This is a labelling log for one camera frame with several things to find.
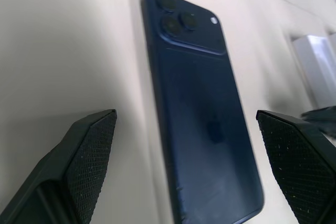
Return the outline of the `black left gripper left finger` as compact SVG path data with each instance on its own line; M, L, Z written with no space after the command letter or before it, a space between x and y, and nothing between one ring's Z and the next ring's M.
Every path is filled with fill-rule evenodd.
M106 177L117 112L74 122L34 167L0 214L0 224L90 224Z

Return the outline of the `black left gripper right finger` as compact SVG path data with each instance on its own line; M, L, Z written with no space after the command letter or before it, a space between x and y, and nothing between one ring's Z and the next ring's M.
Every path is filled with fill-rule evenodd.
M259 110L272 173L299 224L336 224L336 146L314 124Z

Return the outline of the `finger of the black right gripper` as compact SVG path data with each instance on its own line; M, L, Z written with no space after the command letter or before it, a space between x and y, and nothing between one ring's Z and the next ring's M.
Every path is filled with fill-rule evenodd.
M301 118L317 126L324 134L336 138L336 106L305 112Z

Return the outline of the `dark blue smartphone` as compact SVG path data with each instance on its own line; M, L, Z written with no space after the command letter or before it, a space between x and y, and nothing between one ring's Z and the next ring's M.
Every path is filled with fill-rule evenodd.
M174 224L243 224L264 193L217 16L142 0Z

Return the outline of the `white phone box base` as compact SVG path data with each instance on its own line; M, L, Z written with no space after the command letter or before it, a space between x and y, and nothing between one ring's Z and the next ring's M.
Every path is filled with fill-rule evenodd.
M336 50L328 36L289 33L287 41L312 106L336 106Z

